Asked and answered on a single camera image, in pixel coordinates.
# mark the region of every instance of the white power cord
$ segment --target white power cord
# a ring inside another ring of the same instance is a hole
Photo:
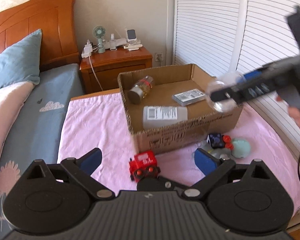
[[[90,66],[91,66],[92,72],[93,72],[93,74],[94,74],[94,77],[96,78],[96,80],[97,80],[97,82],[98,82],[98,84],[99,84],[101,90],[103,91],[103,88],[102,88],[102,86],[101,86],[101,84],[100,84],[100,82],[99,82],[99,80],[98,80],[98,78],[97,78],[97,75],[96,75],[96,73],[95,73],[95,71],[94,71],[94,69],[93,69],[93,66],[92,66],[92,63],[91,63],[91,58],[90,58],[90,56],[89,56],[89,62],[90,62]]]

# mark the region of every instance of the brown cardboard box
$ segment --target brown cardboard box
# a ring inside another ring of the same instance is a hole
[[[127,92],[145,76],[154,78],[155,86],[140,105],[130,103]],[[233,111],[220,114],[211,109],[205,100],[187,106],[188,120],[170,126],[144,130],[142,126],[144,106],[180,106],[172,95],[191,89],[205,91],[213,80],[195,64],[172,65],[120,73],[119,88],[126,112],[130,134],[139,152],[153,150],[156,154],[175,150],[187,144],[199,142],[208,133],[226,133],[237,124],[242,111],[238,106]]]

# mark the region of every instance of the black toy cube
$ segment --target black toy cube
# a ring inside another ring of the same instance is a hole
[[[210,133],[208,135],[207,142],[211,145],[213,149],[225,147],[225,143],[222,139],[221,133]]]

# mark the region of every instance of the beige wall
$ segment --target beige wall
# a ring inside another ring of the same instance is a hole
[[[0,11],[25,1],[27,0],[0,0]],[[106,28],[106,39],[110,38],[111,33],[115,33],[116,38],[119,38],[117,32],[125,37],[124,28],[127,27],[136,30],[137,37],[153,55],[155,52],[165,53],[167,47],[170,51],[173,30],[171,21],[168,24],[168,18],[169,12],[173,12],[172,1],[76,0],[74,20],[79,51],[87,39],[95,43],[92,30],[97,25]]]

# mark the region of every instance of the wooden nightstand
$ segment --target wooden nightstand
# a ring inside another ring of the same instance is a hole
[[[128,51],[118,48],[116,51],[106,50],[105,53],[93,53],[91,63],[103,90],[118,88],[118,75],[121,72],[134,71],[152,67],[152,55],[146,48]],[[83,58],[80,64],[86,93],[101,91],[92,72],[89,58]]]

